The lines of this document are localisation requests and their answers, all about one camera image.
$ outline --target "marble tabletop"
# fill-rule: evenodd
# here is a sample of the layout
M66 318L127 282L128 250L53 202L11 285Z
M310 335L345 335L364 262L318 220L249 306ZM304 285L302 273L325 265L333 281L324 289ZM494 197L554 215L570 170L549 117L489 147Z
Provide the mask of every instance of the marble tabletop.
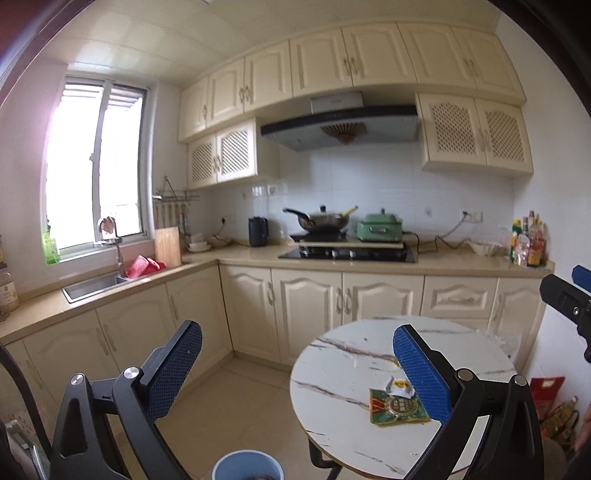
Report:
M404 478L441 425L431 420L379 427L369 421L369 389L383 389L391 376L406 378L392 353L392 334L405 323L455 369L469 368L482 380L508 381L515 374L511 361L493 342L445 320L360 320L314 340L291 371L295 414L323 453L369 478ZM476 422L454 472L470 465L487 419Z

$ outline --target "white wall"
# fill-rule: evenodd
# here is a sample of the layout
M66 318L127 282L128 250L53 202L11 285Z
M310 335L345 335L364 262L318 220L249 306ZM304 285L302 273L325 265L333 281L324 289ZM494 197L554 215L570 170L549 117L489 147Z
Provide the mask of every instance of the white wall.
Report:
M349 224L351 232L356 221L384 207L402 218L405 229L432 238L457 224L464 209L482 211L484 222L464 224L452 238L499 240L498 226L510 225L513 215L511 179L422 171L421 156L418 143L336 147L302 154L282 147L280 181L212 190L212 227L233 213L236 223L228 224L222 235L246 239L248 217L260 215L271 221L271 236L288 238L301 228L297 217L283 213L283 207L315 212L320 205L336 211L358 205ZM269 187L277 191L276 196L269 196ZM431 216L425 209L431 210Z
M591 268L591 118L550 58L504 15L497 27L525 90L523 107L534 175L515 180L515 217L535 209L550 231L556 274L571 280L575 265ZM529 364L529 375L565 375L560 400L591 401L591 365L575 325L548 307Z
M113 249L56 265L46 266L44 262L40 197L43 154L51 114L61 95L65 74L65 64L37 59L0 108L0 235L20 293L116 265ZM166 174L173 185L185 188L186 146L177 142L180 91L161 83L154 86L154 93L155 179L161 184ZM154 246L153 242L143 242L123 250L125 259L132 260L137 255L152 254Z

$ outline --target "faucet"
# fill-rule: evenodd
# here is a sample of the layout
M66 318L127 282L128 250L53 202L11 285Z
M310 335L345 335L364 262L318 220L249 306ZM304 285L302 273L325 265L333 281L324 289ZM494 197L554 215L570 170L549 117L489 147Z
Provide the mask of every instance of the faucet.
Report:
M103 239L97 243L101 245L114 245L117 249L117 270L119 271L119 276L121 278L126 278L127 275L125 274L125 266L123 264L123 254L121 253L121 242L123 239L117 234L117 222L115 222L115 218L108 216L101 220L98 223L99 233L103 236L102 232L109 233L111 235L115 234L114 237Z

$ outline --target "black kettle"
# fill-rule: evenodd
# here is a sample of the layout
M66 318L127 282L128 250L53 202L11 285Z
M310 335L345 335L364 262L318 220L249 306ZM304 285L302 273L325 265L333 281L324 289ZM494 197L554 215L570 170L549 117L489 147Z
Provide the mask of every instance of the black kettle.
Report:
M269 220L263 217L249 218L248 241L251 247L265 247L269 243Z

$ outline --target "table leg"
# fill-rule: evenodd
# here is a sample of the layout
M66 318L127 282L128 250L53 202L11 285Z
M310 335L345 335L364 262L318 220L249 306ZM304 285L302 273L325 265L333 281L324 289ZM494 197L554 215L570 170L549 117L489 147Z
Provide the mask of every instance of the table leg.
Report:
M310 447L310 460L312 465L318 468L330 468L330 473L329 476L326 477L326 480L336 480L340 471L343 469L343 466L334 460L324 460L322 458L322 452L311 440L308 440L308 446Z

